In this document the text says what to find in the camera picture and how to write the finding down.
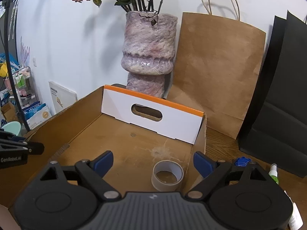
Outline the wall socket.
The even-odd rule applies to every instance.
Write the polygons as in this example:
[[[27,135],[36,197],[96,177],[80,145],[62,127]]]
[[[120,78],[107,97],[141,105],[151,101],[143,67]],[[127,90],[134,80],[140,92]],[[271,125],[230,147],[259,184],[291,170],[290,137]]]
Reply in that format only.
[[[35,58],[35,57],[32,58],[32,62],[33,62],[33,66],[34,66],[34,67],[37,67],[36,58]]]

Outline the blue jar lid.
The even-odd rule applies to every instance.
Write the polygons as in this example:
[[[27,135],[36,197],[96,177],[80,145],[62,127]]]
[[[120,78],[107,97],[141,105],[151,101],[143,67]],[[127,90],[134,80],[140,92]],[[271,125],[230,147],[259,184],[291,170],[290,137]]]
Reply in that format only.
[[[237,167],[246,167],[250,163],[250,161],[250,158],[239,157],[235,160],[234,165]]]

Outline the black paper bag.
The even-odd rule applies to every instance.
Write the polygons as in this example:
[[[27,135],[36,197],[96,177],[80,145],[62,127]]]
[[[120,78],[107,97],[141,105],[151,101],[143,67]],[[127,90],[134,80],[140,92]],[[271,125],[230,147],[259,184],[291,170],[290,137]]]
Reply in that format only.
[[[274,18],[237,141],[242,152],[306,177],[306,23],[290,12]]]

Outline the white wall panel board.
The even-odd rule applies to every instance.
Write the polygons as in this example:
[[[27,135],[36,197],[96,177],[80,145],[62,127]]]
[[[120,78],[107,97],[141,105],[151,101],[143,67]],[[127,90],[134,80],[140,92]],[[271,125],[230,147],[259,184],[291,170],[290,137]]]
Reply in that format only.
[[[77,94],[53,81],[49,81],[50,93],[56,114],[77,102]]]

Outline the mint green basin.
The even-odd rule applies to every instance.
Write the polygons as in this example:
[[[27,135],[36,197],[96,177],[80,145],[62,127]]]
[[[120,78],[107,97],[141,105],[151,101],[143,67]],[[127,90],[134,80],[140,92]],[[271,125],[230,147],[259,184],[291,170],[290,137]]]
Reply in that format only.
[[[2,129],[16,136],[21,136],[21,124],[17,121],[8,122],[2,127]]]

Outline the tape roll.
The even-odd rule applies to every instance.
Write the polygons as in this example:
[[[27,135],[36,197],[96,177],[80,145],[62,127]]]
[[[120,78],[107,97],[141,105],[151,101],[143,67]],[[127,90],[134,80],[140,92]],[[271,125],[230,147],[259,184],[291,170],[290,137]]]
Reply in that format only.
[[[154,165],[151,184],[159,192],[174,192],[184,178],[183,168],[171,160],[162,160]]]

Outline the cardboard tray box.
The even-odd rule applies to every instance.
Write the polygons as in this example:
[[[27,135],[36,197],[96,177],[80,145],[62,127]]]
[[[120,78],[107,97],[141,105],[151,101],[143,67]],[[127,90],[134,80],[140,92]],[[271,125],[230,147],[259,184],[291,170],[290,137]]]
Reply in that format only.
[[[200,179],[192,157],[205,152],[206,123],[202,111],[115,86],[100,87],[26,134],[45,150],[25,165],[1,170],[1,228],[18,229],[14,200],[51,160],[70,166],[112,151],[114,163],[105,181],[121,194],[152,192],[154,165],[171,160],[184,171],[178,190],[188,192]]]

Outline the metal storage rack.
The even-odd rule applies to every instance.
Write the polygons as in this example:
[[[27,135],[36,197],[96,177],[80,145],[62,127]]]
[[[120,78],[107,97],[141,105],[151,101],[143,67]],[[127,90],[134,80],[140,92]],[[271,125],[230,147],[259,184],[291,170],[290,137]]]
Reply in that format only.
[[[19,103],[22,109],[39,101],[30,67],[12,73]]]

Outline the blue white package bag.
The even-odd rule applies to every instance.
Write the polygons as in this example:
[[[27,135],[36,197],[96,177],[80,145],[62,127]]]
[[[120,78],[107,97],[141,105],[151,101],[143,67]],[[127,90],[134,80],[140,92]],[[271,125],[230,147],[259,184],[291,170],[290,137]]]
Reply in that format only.
[[[23,109],[25,119],[30,129],[34,129],[51,118],[49,107],[46,103],[36,101]]]

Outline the white spray bottle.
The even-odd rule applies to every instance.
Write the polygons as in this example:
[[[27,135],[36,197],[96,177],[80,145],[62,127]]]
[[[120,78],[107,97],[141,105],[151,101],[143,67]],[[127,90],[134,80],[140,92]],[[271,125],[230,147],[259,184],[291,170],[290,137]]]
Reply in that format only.
[[[291,197],[287,194],[287,192],[286,191],[284,191],[284,192],[289,197],[289,199],[292,203],[292,207],[293,207],[292,215],[291,215],[290,220],[288,222],[289,228],[290,228],[290,230],[299,230],[303,226],[303,220],[302,220],[302,217],[300,215],[299,209],[298,209],[296,203],[293,202]]]

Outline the green spray bottle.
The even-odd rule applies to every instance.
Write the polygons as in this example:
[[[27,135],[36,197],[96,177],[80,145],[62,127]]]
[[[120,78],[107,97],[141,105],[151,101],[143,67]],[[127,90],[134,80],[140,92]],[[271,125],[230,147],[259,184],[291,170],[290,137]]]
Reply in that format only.
[[[277,165],[275,163],[270,166],[268,174],[277,184],[279,184]]]

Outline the purple textured vase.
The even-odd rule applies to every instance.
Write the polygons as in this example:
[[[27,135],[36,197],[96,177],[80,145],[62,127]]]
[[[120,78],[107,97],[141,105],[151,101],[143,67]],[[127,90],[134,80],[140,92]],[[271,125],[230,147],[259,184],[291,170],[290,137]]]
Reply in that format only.
[[[121,66],[128,71],[128,90],[163,97],[165,77],[174,67],[177,21],[170,14],[126,14]]]

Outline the brown paper bag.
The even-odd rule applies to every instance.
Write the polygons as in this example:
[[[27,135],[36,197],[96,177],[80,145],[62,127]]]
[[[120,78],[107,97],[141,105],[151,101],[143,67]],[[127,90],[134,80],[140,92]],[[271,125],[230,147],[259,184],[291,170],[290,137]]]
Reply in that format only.
[[[208,127],[238,136],[252,100],[263,58],[266,34],[241,22],[237,0],[230,0],[235,19],[212,14],[182,15],[173,85],[168,98],[204,111]]]

